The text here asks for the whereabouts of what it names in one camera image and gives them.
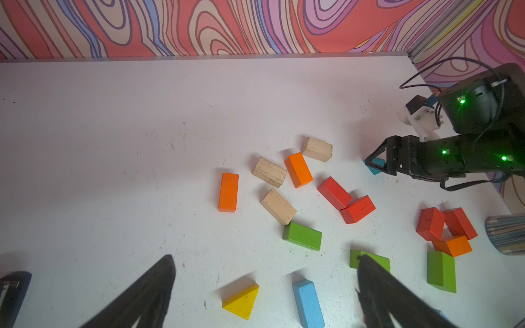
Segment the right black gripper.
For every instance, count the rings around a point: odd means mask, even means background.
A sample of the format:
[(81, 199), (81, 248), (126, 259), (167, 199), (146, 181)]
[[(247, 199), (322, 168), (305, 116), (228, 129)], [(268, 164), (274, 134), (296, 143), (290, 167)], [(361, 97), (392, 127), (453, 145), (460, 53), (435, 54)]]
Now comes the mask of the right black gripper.
[(421, 143), (415, 136), (392, 136), (385, 139), (376, 150), (365, 158), (366, 166), (384, 166), (384, 173), (396, 176), (406, 174), (417, 180), (435, 180), (424, 172), (418, 151)]

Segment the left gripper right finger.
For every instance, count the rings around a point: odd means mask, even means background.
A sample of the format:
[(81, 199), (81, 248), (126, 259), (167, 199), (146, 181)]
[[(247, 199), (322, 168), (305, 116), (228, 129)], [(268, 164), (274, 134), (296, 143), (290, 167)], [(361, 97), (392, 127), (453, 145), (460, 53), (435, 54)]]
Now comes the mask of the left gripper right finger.
[(367, 327), (454, 327), (368, 255), (359, 256), (358, 299)]

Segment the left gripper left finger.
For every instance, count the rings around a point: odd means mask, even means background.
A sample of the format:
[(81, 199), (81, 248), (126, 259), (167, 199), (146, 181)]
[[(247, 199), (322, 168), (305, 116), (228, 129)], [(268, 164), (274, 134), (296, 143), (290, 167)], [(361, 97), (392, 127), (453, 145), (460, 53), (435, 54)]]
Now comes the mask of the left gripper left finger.
[(162, 327), (168, 312), (176, 267), (167, 254), (84, 327)]

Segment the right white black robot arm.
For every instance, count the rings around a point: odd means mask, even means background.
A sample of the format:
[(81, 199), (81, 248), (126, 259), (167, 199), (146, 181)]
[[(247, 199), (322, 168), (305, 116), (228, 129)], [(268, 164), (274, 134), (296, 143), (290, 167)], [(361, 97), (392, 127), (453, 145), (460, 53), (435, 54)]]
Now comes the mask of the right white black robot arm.
[(524, 71), (518, 64), (486, 70), (437, 96), (415, 96), (398, 113), (415, 135), (391, 136), (365, 158), (369, 169), (392, 176), (439, 183), (446, 191), (478, 181), (447, 186), (450, 178), (499, 172), (493, 183), (524, 175)]

